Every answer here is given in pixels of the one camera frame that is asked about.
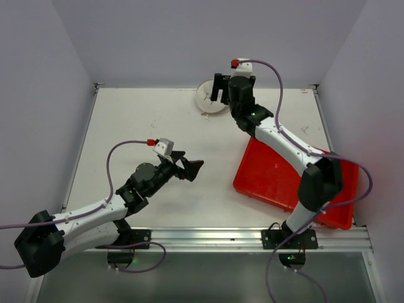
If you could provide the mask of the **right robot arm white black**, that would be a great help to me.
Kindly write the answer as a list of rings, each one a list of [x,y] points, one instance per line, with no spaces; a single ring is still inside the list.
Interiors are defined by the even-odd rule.
[[[304,232],[343,189],[342,166],[334,153],[324,153],[280,125],[275,115],[256,103],[255,76],[214,75],[212,101],[228,105],[239,129],[275,150],[298,173],[298,202],[282,223],[277,244],[297,247]]]

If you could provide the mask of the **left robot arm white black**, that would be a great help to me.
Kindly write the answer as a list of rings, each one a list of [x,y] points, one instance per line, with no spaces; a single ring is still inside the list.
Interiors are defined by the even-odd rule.
[[[184,155],[184,151],[175,151],[171,157],[159,156],[159,165],[139,164],[126,183],[104,201],[55,215],[46,210],[36,213],[14,242],[29,276],[42,276],[86,249],[126,247],[131,240],[126,217],[147,206],[148,198],[171,178],[195,180],[204,162]]]

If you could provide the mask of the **white mesh laundry bag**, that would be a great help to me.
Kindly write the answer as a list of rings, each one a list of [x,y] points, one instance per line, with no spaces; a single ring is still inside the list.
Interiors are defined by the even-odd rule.
[[[211,100],[211,93],[213,90],[213,79],[202,82],[197,87],[194,94],[194,101],[201,115],[206,119],[213,116],[220,116],[229,111],[228,105],[221,103],[222,90],[218,91],[218,98],[216,101]]]

